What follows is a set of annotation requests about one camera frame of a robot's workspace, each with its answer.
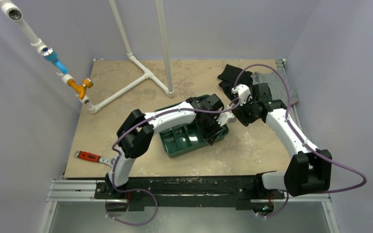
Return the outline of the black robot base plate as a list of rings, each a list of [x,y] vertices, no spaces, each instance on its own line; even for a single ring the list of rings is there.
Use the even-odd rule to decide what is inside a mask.
[[[178,176],[130,177],[114,188],[108,178],[96,183],[94,197],[98,200],[127,200],[129,211],[145,207],[218,207],[236,210],[262,210],[273,199],[283,200],[278,190],[261,191],[256,175],[241,176]]]

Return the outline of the green divided organizer tray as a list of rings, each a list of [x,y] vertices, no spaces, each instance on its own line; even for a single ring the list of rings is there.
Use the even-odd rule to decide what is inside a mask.
[[[156,127],[155,132],[159,134],[164,151],[170,158],[210,146],[206,143],[199,126],[194,121],[197,112],[221,114],[226,111],[194,109],[185,100],[183,102],[157,109],[153,114],[148,114],[150,117],[156,117],[151,120],[150,123]],[[224,125],[224,128],[224,134],[221,135],[215,143],[222,141],[229,133],[228,126]]]

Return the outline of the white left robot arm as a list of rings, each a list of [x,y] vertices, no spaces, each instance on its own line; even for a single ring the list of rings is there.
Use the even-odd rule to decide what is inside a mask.
[[[112,146],[117,155],[106,192],[115,199],[125,194],[135,160],[147,152],[155,135],[166,153],[176,157],[221,140],[232,118],[231,109],[215,94],[189,98],[150,113],[133,110],[118,129]]]

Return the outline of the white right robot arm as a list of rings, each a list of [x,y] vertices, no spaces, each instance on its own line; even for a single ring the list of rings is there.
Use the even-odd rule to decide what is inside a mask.
[[[327,191],[331,180],[331,153],[320,150],[307,139],[290,118],[284,102],[272,98],[268,84],[251,87],[240,84],[232,93],[241,100],[233,111],[239,121],[248,126],[261,119],[275,132],[290,157],[286,171],[257,174],[254,193],[264,198],[272,190],[288,191],[294,197]]]

